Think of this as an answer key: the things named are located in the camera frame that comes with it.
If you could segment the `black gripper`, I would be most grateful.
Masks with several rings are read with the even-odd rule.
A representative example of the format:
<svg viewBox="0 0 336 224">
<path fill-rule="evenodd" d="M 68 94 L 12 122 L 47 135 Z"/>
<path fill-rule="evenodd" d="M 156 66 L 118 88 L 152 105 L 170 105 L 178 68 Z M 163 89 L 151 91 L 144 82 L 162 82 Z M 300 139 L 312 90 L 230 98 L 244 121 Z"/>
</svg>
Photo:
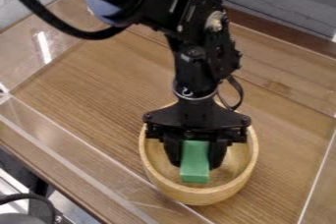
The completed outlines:
<svg viewBox="0 0 336 224">
<path fill-rule="evenodd" d="M 222 107 L 212 99 L 183 101 L 150 111 L 143 115 L 146 136 L 164 140 L 164 150 L 171 164 L 182 165 L 180 140 L 208 140 L 210 168 L 220 167 L 228 143 L 247 142 L 251 118 Z"/>
</svg>

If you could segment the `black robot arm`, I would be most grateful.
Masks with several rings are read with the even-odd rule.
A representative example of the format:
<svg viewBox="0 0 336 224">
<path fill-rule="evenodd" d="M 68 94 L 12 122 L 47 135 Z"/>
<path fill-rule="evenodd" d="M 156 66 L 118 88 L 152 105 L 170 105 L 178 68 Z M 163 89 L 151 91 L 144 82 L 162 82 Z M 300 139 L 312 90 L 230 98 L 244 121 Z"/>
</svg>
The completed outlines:
<svg viewBox="0 0 336 224">
<path fill-rule="evenodd" d="M 203 143 L 207 168 L 218 168 L 228 147 L 247 141 L 251 125 L 236 106 L 214 100 L 220 83 L 236 82 L 232 74 L 242 60 L 222 0 L 86 1 L 112 31 L 142 24 L 163 32 L 174 53 L 178 101 L 144 114 L 146 136 L 163 142 L 178 167 L 186 160 L 187 143 Z"/>
</svg>

